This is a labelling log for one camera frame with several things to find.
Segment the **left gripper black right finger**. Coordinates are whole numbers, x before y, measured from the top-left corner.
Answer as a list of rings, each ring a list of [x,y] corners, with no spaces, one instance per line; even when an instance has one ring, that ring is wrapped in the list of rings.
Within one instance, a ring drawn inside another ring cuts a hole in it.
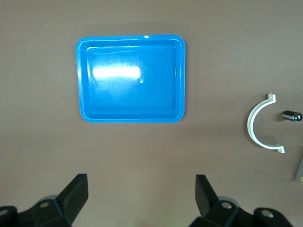
[[[235,203],[220,199],[205,175],[196,175],[195,200],[200,212],[191,227],[291,227],[279,211],[257,208],[252,214]]]

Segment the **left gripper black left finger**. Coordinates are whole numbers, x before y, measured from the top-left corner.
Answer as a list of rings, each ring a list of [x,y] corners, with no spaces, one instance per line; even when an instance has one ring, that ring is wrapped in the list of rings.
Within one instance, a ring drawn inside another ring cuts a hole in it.
[[[55,198],[43,199],[18,212],[14,206],[0,208],[2,227],[71,227],[89,197],[87,174],[78,174]]]

